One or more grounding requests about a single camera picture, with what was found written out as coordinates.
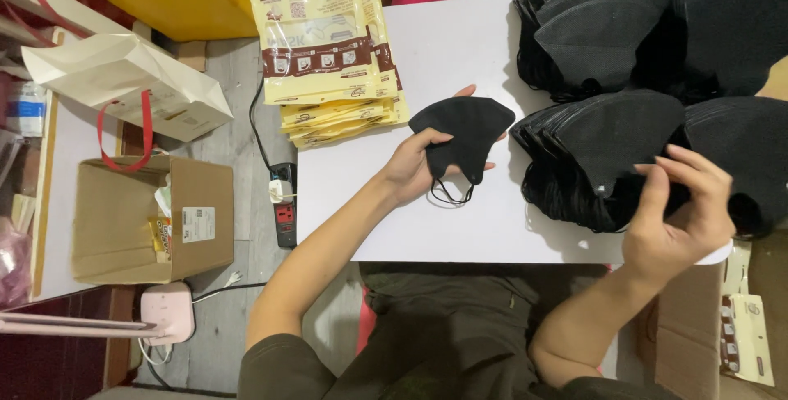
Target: barcode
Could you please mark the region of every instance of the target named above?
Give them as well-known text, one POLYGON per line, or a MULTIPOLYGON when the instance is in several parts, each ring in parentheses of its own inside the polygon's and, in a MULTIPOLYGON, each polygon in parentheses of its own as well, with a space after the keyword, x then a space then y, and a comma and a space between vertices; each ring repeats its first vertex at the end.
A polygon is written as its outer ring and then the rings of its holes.
POLYGON ((290 15, 292 18, 306 18, 307 11, 303 7, 303 2, 290 3, 290 15))

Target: gray floor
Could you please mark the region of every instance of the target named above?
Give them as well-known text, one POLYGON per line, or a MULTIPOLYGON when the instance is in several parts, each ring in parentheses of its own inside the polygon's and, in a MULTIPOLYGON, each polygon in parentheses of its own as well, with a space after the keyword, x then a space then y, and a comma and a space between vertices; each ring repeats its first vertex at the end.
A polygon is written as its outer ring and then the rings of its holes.
MULTIPOLYGON (((222 287, 236 271, 242 274, 238 284, 265 282, 288 254, 277 246, 267 193, 269 174, 247 118, 260 78, 259 53, 256 38, 209 42, 206 73, 222 84, 235 120, 189 144, 163 143, 173 155, 227 164, 234 171, 235 261, 226 268, 188 279, 195 296, 222 287)), ((255 118, 270 161, 295 162, 296 150, 278 131, 277 108, 258 105, 255 118)), ((195 304, 194 336, 175 345, 171 361, 156 367, 158 374, 174 387, 236 392, 247 308, 260 291, 232 290, 195 304)), ((355 355, 361 303, 358 267, 349 264, 304 319, 304 338, 335 374, 340 374, 355 355)), ((632 328, 616 338, 603 364, 604 375, 642 381, 633 338, 632 328)), ((146 365, 140 368, 136 382, 158 384, 146 365)))

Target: white tabletop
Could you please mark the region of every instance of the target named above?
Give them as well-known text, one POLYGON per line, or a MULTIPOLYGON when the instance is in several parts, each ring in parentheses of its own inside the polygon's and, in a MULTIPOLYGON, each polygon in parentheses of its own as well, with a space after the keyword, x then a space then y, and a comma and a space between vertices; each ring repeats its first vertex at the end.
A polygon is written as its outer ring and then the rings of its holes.
MULTIPOLYGON (((520 20, 511 0, 450 0, 384 8, 392 57, 411 115, 475 83, 516 120, 549 106, 517 76, 520 20)), ((413 131, 407 125, 298 153, 298 241, 338 210, 386 163, 413 131)), ((355 261, 487 263, 621 263, 622 234, 549 219, 526 203, 520 185, 530 158, 508 137, 493 145, 473 198, 454 207, 424 196, 389 214, 361 245, 355 261)), ((444 181, 459 197, 467 180, 444 181)), ((722 261, 731 248, 706 257, 722 261)))

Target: sleeve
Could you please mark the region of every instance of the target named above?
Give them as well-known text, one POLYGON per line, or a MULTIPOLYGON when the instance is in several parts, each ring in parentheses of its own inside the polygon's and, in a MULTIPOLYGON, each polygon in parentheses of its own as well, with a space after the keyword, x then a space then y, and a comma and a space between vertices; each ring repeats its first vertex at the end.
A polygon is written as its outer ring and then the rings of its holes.
POLYGON ((314 350, 293 334, 252 346, 241 360, 239 400, 319 400, 337 381, 314 350))
POLYGON ((681 400, 658 384, 638 386, 602 377, 579 377, 560 390, 561 400, 681 400))

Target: black face mask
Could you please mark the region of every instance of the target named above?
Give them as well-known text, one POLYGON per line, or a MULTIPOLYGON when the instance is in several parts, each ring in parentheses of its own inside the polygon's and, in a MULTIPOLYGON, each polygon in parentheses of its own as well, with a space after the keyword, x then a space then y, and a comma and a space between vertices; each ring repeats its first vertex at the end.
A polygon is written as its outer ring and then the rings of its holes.
POLYGON ((769 68, 788 54, 788 0, 672 3, 685 26, 685 62, 666 92, 685 103, 752 96, 765 84, 769 68))
POLYGON ((427 146, 433 197, 445 203, 467 203, 474 186, 481 183, 490 148, 514 121, 512 110, 493 99, 480 97, 452 97, 433 103, 411 117, 408 125, 414 133, 433 128, 454 136, 448 142, 427 146), (438 182, 448 196, 440 178, 446 174, 450 164, 459 166, 470 182, 462 200, 448 197, 450 201, 446 201, 435 195, 434 186, 438 182))
POLYGON ((528 115, 510 134, 531 156, 522 194, 552 219, 616 232, 637 209, 643 177, 684 119, 673 97, 638 90, 559 104, 528 115))
POLYGON ((687 108, 685 146, 733 177, 728 213, 740 236, 767 235, 788 215, 786 127, 788 102, 766 97, 724 97, 687 108))
POLYGON ((558 103, 622 90, 670 0, 513 0, 518 73, 558 103))

